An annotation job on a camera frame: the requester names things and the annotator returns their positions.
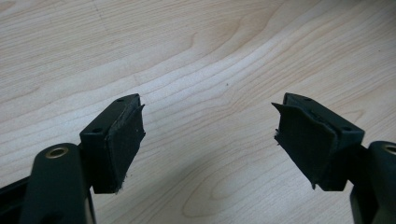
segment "light wooden surface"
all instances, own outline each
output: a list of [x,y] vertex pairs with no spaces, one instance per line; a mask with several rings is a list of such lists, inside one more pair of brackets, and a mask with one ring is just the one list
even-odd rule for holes
[[147,131],[99,223],[351,223],[273,139],[287,91],[396,141],[395,1],[0,1],[0,186],[138,92]]

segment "screw hole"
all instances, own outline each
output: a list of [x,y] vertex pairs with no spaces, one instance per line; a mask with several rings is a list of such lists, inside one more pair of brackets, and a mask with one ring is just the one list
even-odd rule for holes
[[56,159],[62,157],[69,151],[67,147],[56,147],[46,153],[46,157],[48,159]]
[[344,131],[347,131],[347,132],[350,132],[350,131],[352,131],[352,129],[351,129],[351,128],[349,128],[349,127],[342,127],[341,129],[342,129],[342,130],[344,130]]
[[102,131],[101,128],[95,128],[92,130],[93,133],[100,133]]
[[388,153],[391,153],[393,155],[396,155],[396,146],[385,146],[385,150]]

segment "metal rivet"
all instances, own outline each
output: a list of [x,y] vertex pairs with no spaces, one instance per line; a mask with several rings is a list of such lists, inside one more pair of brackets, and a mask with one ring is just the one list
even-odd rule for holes
[[48,159],[56,159],[62,157],[69,151],[67,147],[56,147],[46,153]]

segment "clamp jaw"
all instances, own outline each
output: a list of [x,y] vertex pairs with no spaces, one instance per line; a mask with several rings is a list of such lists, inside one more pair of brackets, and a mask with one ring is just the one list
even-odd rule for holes
[[361,145],[364,130],[318,102],[286,93],[275,140],[311,182],[342,191],[351,181],[355,223],[396,223],[396,144]]
[[35,157],[32,173],[0,189],[0,218],[9,223],[95,223],[90,188],[120,190],[145,136],[138,94],[109,105],[81,133]]

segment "wooden table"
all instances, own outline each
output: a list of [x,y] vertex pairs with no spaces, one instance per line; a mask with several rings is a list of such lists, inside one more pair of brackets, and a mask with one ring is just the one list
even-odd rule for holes
[[147,136],[99,223],[351,223],[276,145],[285,92],[396,141],[395,1],[1,1],[0,186],[138,92]]

